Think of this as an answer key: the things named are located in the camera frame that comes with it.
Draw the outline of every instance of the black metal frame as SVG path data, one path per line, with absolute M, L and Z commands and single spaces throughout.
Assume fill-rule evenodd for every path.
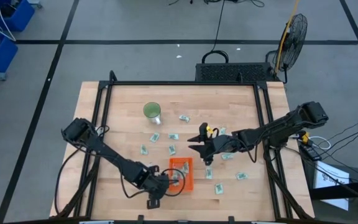
M 255 95 L 255 104 L 256 104 L 256 108 L 257 108 L 257 114 L 258 114 L 258 119 L 259 119 L 259 125 L 263 126 L 264 125 L 264 117 L 263 117 L 263 112 L 262 112 L 262 105 L 260 103 L 260 96 L 259 96 L 259 91 L 258 89 L 261 88 L 263 89 L 263 94 L 264 94 L 264 101 L 265 101 L 265 106 L 266 106 L 266 110 L 267 110 L 267 115 L 268 115 L 268 121 L 271 122 L 273 121 L 273 114 L 272 114 L 272 108 L 270 105 L 270 99 L 269 99 L 269 93 L 267 91 L 267 84 L 266 82 L 235 82 L 235 81 L 228 81 L 228 82 L 159 82 L 159 81 L 145 81 L 145 82 L 132 82 L 132 81 L 117 81 L 115 75 L 113 72 L 110 73 L 110 80 L 109 81 L 99 81 L 99 85 L 98 85 L 98 92 L 96 94 L 96 101 L 95 101 L 95 106 L 94 106 L 94 111 L 93 111 L 93 116 L 92 116 L 92 123 L 96 124 L 97 123 L 97 117 L 98 117 L 98 113 L 99 113 L 99 109 L 100 109 L 100 103 L 101 103 L 101 96 L 102 96 L 102 92 L 103 90 L 107 87 L 107 92 L 106 92 L 106 100 L 104 102 L 104 109 L 103 109 L 103 115 L 102 115 L 102 120 L 101 120 L 101 126 L 106 125 L 106 121 L 107 121 L 107 114 L 108 114 L 108 109 L 109 109 L 109 102 L 111 99 L 111 94 L 112 94 L 112 87 L 114 85 L 233 85 L 233 86 L 252 86 L 254 89 L 254 95 Z M 265 143 L 263 143 L 263 147 L 264 150 L 269 150 L 269 146 L 267 146 Z M 276 163 L 277 163 L 277 170 L 280 176 L 280 179 L 282 180 L 282 182 L 285 184 L 285 175 L 284 175 L 284 170 L 283 170 L 283 166 L 282 166 L 282 158 L 280 156 L 279 152 L 275 152 L 276 155 Z M 100 158 L 95 158 L 94 161 L 94 166 L 99 166 L 99 160 Z M 90 155 L 85 155 L 84 158 L 84 164 L 82 167 L 82 173 L 81 173 L 81 180 L 80 180 L 80 185 L 83 183 L 87 171 L 89 169 L 89 165 L 90 165 Z M 273 203 L 273 212 L 274 212 L 274 216 L 275 219 L 278 220 L 281 218 L 281 214 L 280 214 L 280 207 L 278 204 L 278 197 L 277 197 L 277 191 L 276 191 L 276 187 L 275 187 L 275 182 L 273 181 L 273 179 L 271 177 L 268 178 L 269 181 L 269 186 L 270 186 L 270 194 L 272 197 L 272 203 Z M 92 181 L 91 183 L 91 187 L 89 189 L 89 198 L 88 198 L 88 203 L 86 206 L 86 217 L 91 217 L 92 214 L 92 209 L 93 209 L 93 200 L 94 200 L 94 194 L 96 191 L 96 182 L 97 182 L 97 175 L 95 177 L 95 179 Z M 286 211 L 286 218 L 293 218 L 292 216 L 292 212 L 291 212 L 291 207 L 289 205 L 289 203 L 287 202 L 287 200 L 283 197 L 284 199 L 284 205 L 285 205 L 285 211 Z M 82 199 L 80 199 L 80 201 L 78 202 L 78 204 L 75 207 L 75 212 L 74 212 L 74 216 L 78 217 L 80 215 L 80 210 L 81 210 L 81 204 L 82 204 Z M 234 223 L 234 217 L 228 217 L 229 222 L 231 223 L 230 220 L 233 221 Z M 208 223 L 227 223 L 227 222 L 208 222 Z
M 260 103 L 260 95 L 259 95 L 259 88 L 261 88 L 263 90 L 263 94 L 264 94 L 264 100 L 265 100 L 265 106 L 266 106 L 266 110 L 267 110 L 268 121 L 269 122 L 273 121 L 272 107 L 270 105 L 269 93 L 268 93 L 267 84 L 265 81 L 263 81 L 263 82 L 241 82 L 241 81 L 239 81 L 239 82 L 232 82 L 232 81 L 228 81 L 228 82 L 127 82 L 127 81 L 123 81 L 123 82 L 120 82 L 120 81 L 117 81 L 117 78 L 116 78 L 114 72 L 111 71 L 110 79 L 108 81 L 99 81 L 98 91 L 96 94 L 96 101 L 95 101 L 93 115 L 92 115 L 92 121 L 91 121 L 92 124 L 96 125 L 96 123 L 97 123 L 97 117 L 98 117 L 99 110 L 100 110 L 102 93 L 103 93 L 103 90 L 106 88 L 107 92 L 106 92 L 106 99 L 104 102 L 101 126 L 103 127 L 106 125 L 107 118 L 108 118 L 109 104 L 110 104 L 110 99 L 111 99 L 111 95 L 112 95 L 112 88 L 114 85 L 252 86 L 253 90 L 254 90 L 254 95 L 255 95 L 255 104 L 256 104 L 256 109 L 257 109 L 257 114 L 258 114 L 258 119 L 259 119 L 259 125 L 263 126 L 264 125 L 264 116 L 263 116 L 263 112 L 262 112 L 262 105 Z M 262 145 L 264 148 L 264 152 L 267 152 L 267 157 L 268 157 L 267 159 L 271 160 L 270 153 L 268 152 L 270 150 L 269 141 L 262 141 Z M 275 155 L 275 161 L 277 163 L 278 176 L 279 176 L 279 179 L 284 184 L 284 186 L 286 186 L 285 185 L 285 175 L 284 175 L 284 170 L 283 170 L 283 166 L 282 166 L 282 158 L 281 158 L 279 152 L 275 152 L 275 153 L 277 153 Z M 94 179 L 91 181 L 91 187 L 89 188 L 89 198 L 88 198 L 88 202 L 87 202 L 87 206 L 86 206 L 85 216 L 80 216 L 80 210 L 81 210 L 81 204 L 82 204 L 82 198 L 80 198 L 78 203 L 75 206 L 73 217 L 71 217 L 71 218 L 56 218 L 55 217 L 55 218 L 52 218 L 49 220 L 33 220 L 33 221 L 18 222 L 15 224 L 33 224 L 33 223 L 45 223 L 45 224 L 47 224 L 47 223 L 62 223 L 62 224 L 64 223 L 64 224 L 66 224 L 67 223 L 67 224 L 69 224 L 69 223 L 78 223 L 79 221 L 90 221 L 92 209 L 93 209 L 94 194 L 96 191 L 96 183 L 97 183 L 97 178 L 98 178 L 97 171 L 98 171 L 98 167 L 99 167 L 99 161 L 100 161 L 100 158 L 95 158 L 94 163 L 93 163 L 93 168 L 96 167 L 96 175 L 94 176 Z M 267 167 L 271 166 L 270 163 L 266 162 L 266 166 Z M 84 158 L 83 167 L 82 167 L 80 185 L 82 185 L 82 183 L 85 181 L 85 179 L 87 177 L 89 165 L 90 165 L 90 155 L 86 154 L 85 158 Z M 269 187 L 270 187 L 270 194 L 272 197 L 275 221 L 276 222 L 285 222 L 285 223 L 309 223 L 308 220 L 293 219 L 291 207 L 284 197 L 283 197 L 283 199 L 284 199 L 284 204 L 285 204 L 285 212 L 286 212 L 287 216 L 285 218 L 281 217 L 275 182 L 271 178 L 271 176 L 268 176 L 268 181 L 269 181 Z M 198 224 L 253 223 L 253 222 L 236 222 L 233 216 L 229 216 L 227 218 L 227 221 L 191 221 L 191 220 L 144 221 L 143 215 L 139 215 L 137 220 L 114 220 L 114 223 L 136 223 L 136 224 L 142 224 L 142 223 L 166 224 L 166 223 L 176 223 L 176 222 L 177 223 L 181 223 L 181 222 L 183 222 L 183 223 L 198 223 Z M 310 223 L 320 223 L 320 222 L 313 220 Z

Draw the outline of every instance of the electric fan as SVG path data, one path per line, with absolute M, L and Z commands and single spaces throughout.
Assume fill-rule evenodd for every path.
M 284 72 L 284 83 L 287 83 L 287 71 L 292 68 L 301 52 L 307 28 L 308 21 L 304 15 L 297 14 L 293 16 L 288 30 L 284 30 L 284 33 L 281 36 L 278 49 L 269 51 L 266 54 L 265 62 L 268 62 L 269 55 L 274 54 L 272 63 L 275 66 L 270 67 L 270 72 L 275 78 L 277 77 L 278 71 Z

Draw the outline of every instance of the yellow clamp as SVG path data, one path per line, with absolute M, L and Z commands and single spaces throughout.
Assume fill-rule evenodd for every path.
M 209 126 L 206 127 L 206 131 L 209 132 L 210 134 L 214 133 L 214 130 Z
M 306 132 L 301 138 L 303 144 L 307 144 L 309 141 L 309 132 Z

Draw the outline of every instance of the dollar bill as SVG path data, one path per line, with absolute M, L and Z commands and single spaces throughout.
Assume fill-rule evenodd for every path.
M 168 134 L 169 139 L 179 140 L 179 134 Z
M 189 170 L 190 170 L 190 168 L 189 168 L 189 163 L 188 163 L 188 162 L 185 162 L 184 165 L 183 165 L 183 168 L 182 168 L 182 172 L 183 172 L 184 174 L 188 174 L 188 173 L 189 173 Z
M 248 175 L 246 173 L 239 172 L 236 174 L 236 178 L 237 180 L 245 180 L 248 178 Z
M 175 180 L 175 181 L 173 182 L 172 185 L 174 185 L 174 186 L 178 186 L 178 185 L 179 185 L 179 176 L 180 176 L 179 172 L 177 172 L 176 170 L 174 170 L 174 171 L 173 171 L 173 174 L 172 174 L 172 180 Z
M 221 129 L 219 130 L 219 135 L 222 134 L 226 134 L 226 128 L 225 127 L 221 127 Z
M 212 179 L 212 167 L 208 166 L 205 168 L 205 178 Z
M 215 184 L 215 194 L 223 194 L 223 184 Z
M 234 153 L 222 153 L 221 157 L 223 160 L 233 159 Z
M 148 152 L 148 150 L 146 149 L 146 146 L 145 145 L 141 145 L 140 146 L 140 153 L 142 154 L 142 155 L 147 155 L 149 152 Z
M 186 123 L 189 123 L 190 121 L 190 118 L 183 114 L 179 116 L 179 119 L 181 119 L 182 121 L 186 121 Z
M 159 133 L 154 133 L 153 136 L 150 138 L 150 141 L 152 141 L 153 143 L 157 142 L 157 140 L 160 138 L 160 134 Z
M 169 155 L 175 155 L 177 153 L 177 150 L 175 149 L 175 145 L 169 145 Z

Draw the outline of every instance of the wire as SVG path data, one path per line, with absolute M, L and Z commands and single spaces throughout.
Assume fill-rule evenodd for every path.
M 53 202 L 54 206 L 55 206 L 55 211 L 56 214 L 59 214 L 59 209 L 57 206 L 57 193 L 58 193 L 58 188 L 59 188 L 59 182 L 60 182 L 60 176 L 62 174 L 62 170 L 64 168 L 64 166 L 66 165 L 66 163 L 78 152 L 79 150 L 75 150 L 71 155 L 69 155 L 67 157 L 67 159 L 63 162 L 62 166 L 60 167 L 59 173 L 57 174 L 57 180 L 56 180 L 56 186 L 55 186 L 55 200 Z
M 223 7 L 224 7 L 224 3 L 226 2 L 226 0 L 223 0 L 222 3 L 222 8 L 221 8 L 221 15 L 219 16 L 219 22 L 218 22 L 218 30 L 216 31 L 216 37 L 215 37 L 215 42 L 214 42 L 214 47 L 212 48 L 211 51 L 213 51 L 215 49 L 216 46 L 216 42 L 218 41 L 218 34 L 219 34 L 219 28 L 221 26 L 221 21 L 222 21 L 222 14 L 223 14 Z
M 315 166 L 315 163 L 310 162 L 309 160 L 303 158 L 302 154 L 301 154 L 300 152 L 298 152 L 297 150 L 294 150 L 294 149 L 291 149 L 291 148 L 288 148 L 288 147 L 285 147 L 285 148 L 286 148 L 286 149 L 289 149 L 289 150 L 291 150 L 291 151 L 293 151 L 293 152 L 298 153 L 298 154 L 300 155 L 301 159 L 302 159 L 303 161 L 307 162 L 311 167 L 313 167 L 314 169 L 316 169 L 316 170 L 318 170 L 318 171 L 324 173 L 324 174 L 327 175 L 329 178 L 331 178 L 333 181 L 335 181 L 335 183 L 339 184 L 340 186 L 344 187 L 346 190 L 348 190 L 348 191 L 350 191 L 351 193 L 353 193 L 354 195 L 357 195 L 357 196 L 358 196 L 358 192 L 356 192 L 355 190 L 351 189 L 351 188 L 348 187 L 347 185 L 340 183 L 339 181 L 337 181 L 336 179 L 334 179 L 333 177 L 331 177 L 327 172 L 322 171 L 321 169 L 317 168 L 317 167 Z
M 338 136 L 338 135 L 340 135 L 340 134 L 345 133 L 345 131 L 347 131 L 347 130 L 349 130 L 349 129 L 351 129 L 351 128 L 354 128 L 354 127 L 357 126 L 357 125 L 358 125 L 358 123 L 353 124 L 352 126 L 350 126 L 350 127 L 348 127 L 348 128 L 345 128 L 343 131 L 341 131 L 340 133 L 335 134 L 334 136 L 332 136 L 331 138 L 329 138 L 327 141 L 329 141 L 329 140 L 335 138 L 336 136 Z
M 347 142 L 345 145 L 339 147 L 338 149 L 336 149 L 333 153 L 331 153 L 331 156 L 334 155 L 335 152 L 337 152 L 338 150 L 342 149 L 343 147 L 347 146 L 348 144 L 350 144 L 352 141 L 356 140 L 358 138 L 358 135 L 356 137 L 354 137 L 352 140 L 350 140 L 349 142 Z
M 282 50 L 283 50 L 283 44 L 284 44 L 285 35 L 286 35 L 286 33 L 288 31 L 288 28 L 290 27 L 290 24 L 292 22 L 292 17 L 295 15 L 296 9 L 298 7 L 298 3 L 299 3 L 299 0 L 296 0 L 295 5 L 294 5 L 293 10 L 292 10 L 292 13 L 291 13 L 291 16 L 290 16 L 290 19 L 288 20 L 287 26 L 285 27 L 284 35 L 283 35 L 283 37 L 281 39 L 280 46 L 278 48 L 278 55 L 277 55 L 277 62 L 278 63 L 276 63 L 276 67 L 275 67 L 275 71 L 274 71 L 276 74 L 277 74 L 278 68 L 280 66 L 280 57 L 281 57 L 281 53 L 282 53 Z
M 246 144 L 245 144 L 243 141 L 241 141 L 240 139 L 233 139 L 233 140 L 238 141 L 238 142 L 241 144 L 241 146 L 244 147 L 244 149 L 247 148 Z M 249 159 L 251 159 L 251 161 L 252 161 L 253 163 L 256 163 L 256 161 L 257 161 L 257 158 L 256 158 L 256 157 L 257 157 L 258 147 L 257 147 L 257 146 L 255 147 L 255 155 L 254 155 L 254 158 L 252 158 L 251 153 L 250 153 L 250 150 L 248 150 L 247 152 L 248 152 L 248 155 L 249 155 Z
M 327 140 L 327 139 L 325 139 L 325 138 L 323 138 L 323 137 L 321 137 L 321 136 L 310 136 L 309 137 L 309 139 L 314 139 L 314 138 L 317 138 L 317 139 L 322 139 L 324 142 L 326 142 L 327 144 L 328 144 L 328 147 L 320 147 L 320 146 L 318 146 L 318 145 L 316 145 L 316 144 L 313 144 L 313 146 L 314 147 L 319 147 L 320 149 L 322 149 L 322 150 L 328 150 L 328 149 L 330 149 L 331 148 L 331 143 Z
M 303 155 L 302 153 L 300 153 L 299 151 L 297 151 L 297 150 L 295 150 L 295 149 L 291 149 L 291 148 L 286 147 L 286 146 L 284 146 L 284 148 L 285 148 L 285 149 L 292 150 L 292 151 L 294 151 L 294 152 L 297 152 L 301 157 L 303 157 L 302 159 L 305 159 L 304 155 Z M 335 174 L 332 174 L 332 173 L 330 173 L 329 171 L 327 171 L 327 170 L 325 170 L 324 168 L 322 168 L 321 166 L 319 166 L 318 164 L 315 164 L 315 163 L 314 163 L 314 166 L 318 166 L 320 169 L 324 170 L 325 172 L 328 172 L 329 174 L 333 175 L 334 177 L 337 177 L 337 178 L 340 178 L 340 179 L 349 179 L 349 180 L 351 180 L 351 181 L 353 181 L 353 182 L 358 182 L 358 180 L 353 179 L 353 178 L 350 178 L 350 177 L 340 177 L 340 176 L 337 176 L 337 175 L 335 175 Z
M 183 185 L 182 185 L 182 187 L 181 187 L 181 189 L 179 190 L 178 193 L 173 194 L 173 195 L 172 195 L 172 194 L 167 194 L 167 193 L 165 193 L 165 195 L 168 196 L 168 197 L 176 197 L 176 196 L 180 195 L 180 193 L 181 193 L 181 192 L 183 191 L 183 189 L 185 188 L 185 185 L 186 185 L 186 176 L 184 175 L 184 173 L 183 173 L 182 171 L 180 171 L 180 170 L 178 170 L 178 169 L 174 169 L 174 168 L 165 169 L 165 170 L 163 170 L 163 171 L 161 172 L 161 174 L 164 174 L 166 171 L 170 171 L 170 170 L 179 172 L 180 175 L 183 177 Z
M 327 151 L 324 151 L 324 152 L 321 153 L 319 156 L 322 156 L 323 154 L 328 154 L 328 152 L 329 152 L 330 150 L 332 150 L 337 144 L 339 144 L 339 143 L 342 142 L 342 141 L 345 141 L 345 140 L 348 139 L 348 138 L 351 138 L 351 137 L 355 136 L 356 134 L 358 134 L 358 132 L 356 132 L 356 133 L 354 133 L 354 134 L 351 134 L 350 136 L 345 137 L 345 138 L 343 138 L 343 139 L 341 139 L 341 140 L 335 142 L 330 149 L 328 149 Z
M 346 128 L 346 129 L 344 129 L 342 132 L 340 132 L 340 133 L 334 135 L 333 137 L 329 138 L 328 140 L 331 140 L 331 139 L 335 138 L 336 136 L 338 136 L 338 135 L 340 135 L 340 134 L 343 134 L 345 131 L 347 131 L 347 130 L 349 130 L 349 129 L 351 129 L 351 128 L 354 128 L 354 127 L 357 126 L 357 125 L 358 125 L 358 123 L 356 123 L 356 124 L 354 124 L 354 125 L 352 125 L 352 126 Z
M 261 0 L 242 0 L 242 1 L 233 1 L 234 3 L 242 3 L 242 2 L 252 2 L 254 4 L 254 6 L 256 7 L 265 7 L 265 3 L 262 2 Z
M 104 134 L 106 134 L 108 131 L 110 131 L 110 127 L 108 125 L 104 125 L 104 126 L 100 126 L 98 128 L 96 128 L 96 133 L 98 134 L 99 137 L 104 136 Z
M 220 2 L 222 0 L 204 0 L 204 2 L 206 4 L 208 4 L 209 2 Z M 230 1 L 230 2 L 233 2 L 233 3 L 242 3 L 242 2 L 252 2 L 254 4 L 254 6 L 256 7 L 265 7 L 265 3 L 262 2 L 261 0 L 242 0 L 242 1 L 239 1 L 239 0 L 227 0 L 227 1 Z
M 344 166 L 344 167 L 347 167 L 347 168 L 350 169 L 350 170 L 353 170 L 355 173 L 358 174 L 358 171 L 357 171 L 357 170 L 355 170 L 355 169 L 349 167 L 348 165 L 346 165 L 345 163 L 343 163 L 343 162 L 341 162 L 341 161 L 335 159 L 333 156 L 331 156 L 331 155 L 328 154 L 328 157 L 332 158 L 332 159 L 333 159 L 334 161 L 336 161 L 337 163 L 341 164 L 341 165 Z
M 8 33 L 9 33 L 11 36 L 9 37 L 8 35 L 4 34 L 4 33 L 2 32 L 2 29 L 0 30 L 0 34 L 4 35 L 4 36 L 7 37 L 8 39 L 13 40 L 13 41 L 15 42 L 15 41 L 16 41 L 16 38 L 13 36 L 11 30 L 10 30 L 9 27 L 6 25 L 5 20 L 4 20 L 4 17 L 2 16 L 1 9 L 0 9 L 0 17 L 1 17 L 1 20 L 2 20 L 2 22 L 4 23 L 4 25 L 5 25 L 5 27 L 6 27 L 6 30 L 8 31 Z
M 133 198 L 135 197 L 136 195 L 140 195 L 144 192 L 146 192 L 146 190 L 140 190 L 136 193 L 134 193 L 133 195 L 129 196 L 128 193 L 127 193 L 127 190 L 125 189 L 125 185 L 124 185 L 124 178 L 123 178 L 123 174 L 122 174 L 122 165 L 121 163 L 118 161 L 118 164 L 119 164 L 119 173 L 120 173 L 120 180 L 121 180 L 121 187 L 122 187 L 122 191 L 124 192 L 125 196 L 127 198 Z
M 171 6 L 171 5 L 173 5 L 173 4 L 175 4 L 175 3 L 177 3 L 179 0 L 176 0 L 176 1 L 174 1 L 174 2 L 171 2 L 170 4 L 168 4 L 169 6 Z

